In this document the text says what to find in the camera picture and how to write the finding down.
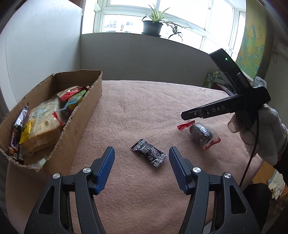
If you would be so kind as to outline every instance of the gloved hand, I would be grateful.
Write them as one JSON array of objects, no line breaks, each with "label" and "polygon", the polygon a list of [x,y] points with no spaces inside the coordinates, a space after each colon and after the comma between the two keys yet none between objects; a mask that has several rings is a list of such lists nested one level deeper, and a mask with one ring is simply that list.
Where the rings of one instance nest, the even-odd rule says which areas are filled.
[{"label": "gloved hand", "polygon": [[[274,166],[281,159],[286,147],[287,128],[281,123],[277,111],[268,105],[262,107],[258,113],[259,137],[254,156],[258,153],[263,160]],[[245,148],[251,155],[255,144],[257,121],[251,129],[246,130],[234,114],[228,123],[228,128],[232,133],[240,132]]]}]

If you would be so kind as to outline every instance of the glass pane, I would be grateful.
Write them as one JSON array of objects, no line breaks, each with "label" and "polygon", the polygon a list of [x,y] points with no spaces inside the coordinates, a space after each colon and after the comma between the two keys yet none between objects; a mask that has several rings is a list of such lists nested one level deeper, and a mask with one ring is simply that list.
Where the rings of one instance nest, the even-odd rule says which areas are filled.
[{"label": "glass pane", "polygon": [[95,0],[86,0],[82,23],[82,34],[93,33],[95,18],[94,7]]},{"label": "glass pane", "polygon": [[[169,38],[169,40],[176,41],[176,42],[191,46],[191,47],[196,48],[196,49],[200,49],[203,36],[201,36],[195,32],[192,32],[191,30],[188,30],[188,29],[181,29],[180,32],[182,33],[180,35],[181,35],[183,41],[182,41],[181,37],[178,35],[171,36]],[[163,25],[161,32],[160,32],[161,37],[168,39],[168,37],[171,34],[172,34],[171,27],[168,27],[167,25]]]},{"label": "glass pane", "polygon": [[245,19],[246,19],[246,12],[240,11],[236,40],[235,40],[235,44],[233,48],[235,52],[239,52],[241,44],[242,44],[242,39],[243,39],[244,29],[245,29]]},{"label": "glass pane", "polygon": [[148,7],[148,5],[153,7],[156,5],[156,0],[111,0],[111,5],[128,5],[136,7]]},{"label": "glass pane", "polygon": [[161,0],[159,10],[205,28],[209,0]]},{"label": "glass pane", "polygon": [[126,15],[105,15],[104,33],[137,33],[143,32],[142,17]]},{"label": "glass pane", "polygon": [[212,53],[218,49],[221,49],[221,46],[217,45],[213,41],[206,38],[204,45],[203,45],[203,48],[202,48],[202,51],[209,54],[209,53]]},{"label": "glass pane", "polygon": [[224,0],[214,0],[209,32],[221,44],[228,44],[233,25],[233,8]]},{"label": "glass pane", "polygon": [[237,57],[238,54],[232,53],[231,58],[233,59],[234,62],[236,62]]}]

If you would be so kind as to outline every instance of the black flower pot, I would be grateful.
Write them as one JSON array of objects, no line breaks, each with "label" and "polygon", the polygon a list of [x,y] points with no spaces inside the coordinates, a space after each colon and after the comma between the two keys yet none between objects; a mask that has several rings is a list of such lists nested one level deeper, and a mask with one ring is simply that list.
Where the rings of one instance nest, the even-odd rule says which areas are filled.
[{"label": "black flower pot", "polygon": [[145,20],[143,21],[143,32],[142,34],[145,34],[145,35],[150,35],[150,36],[154,36],[154,37],[160,37],[160,31],[161,31],[161,28],[163,26],[162,23],[159,23],[159,22],[154,22],[153,21],[150,21],[150,20]]}]

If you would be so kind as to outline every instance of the pink blanket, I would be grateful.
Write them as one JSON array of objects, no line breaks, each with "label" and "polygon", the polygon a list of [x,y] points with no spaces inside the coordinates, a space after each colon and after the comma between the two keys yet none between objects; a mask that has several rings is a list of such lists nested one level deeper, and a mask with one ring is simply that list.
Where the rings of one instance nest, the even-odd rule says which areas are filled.
[{"label": "pink blanket", "polygon": [[[107,146],[115,148],[115,162],[105,190],[95,196],[107,234],[174,234],[183,221],[190,197],[179,189],[168,158],[155,168],[130,149],[141,138],[166,153],[176,146],[194,166],[215,175],[230,172],[240,182],[249,155],[239,134],[227,128],[231,114],[196,120],[215,129],[221,138],[207,151],[177,129],[184,123],[182,111],[226,96],[221,91],[179,84],[103,81],[102,97],[82,135],[70,174],[90,166]],[[258,156],[253,159],[244,185],[252,180],[262,162]],[[42,185],[33,185],[33,179],[21,175],[16,184],[22,193],[16,193],[19,188],[15,173],[19,172],[15,170],[10,165],[7,173],[7,210],[11,223],[23,233]],[[212,208],[211,193],[206,222],[212,218]],[[71,213],[74,232],[81,233],[73,195]]]}]

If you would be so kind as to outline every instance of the painting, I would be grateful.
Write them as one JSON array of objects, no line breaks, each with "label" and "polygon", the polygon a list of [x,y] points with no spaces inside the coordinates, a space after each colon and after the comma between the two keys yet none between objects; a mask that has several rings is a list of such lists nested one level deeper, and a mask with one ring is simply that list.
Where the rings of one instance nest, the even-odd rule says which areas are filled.
[{"label": "painting", "polygon": [[246,0],[246,25],[236,64],[252,79],[259,74],[259,69],[267,71],[268,68],[263,68],[263,60],[269,57],[269,53],[265,52],[266,48],[270,48],[266,43],[267,33],[267,19],[263,9],[256,0]]}]

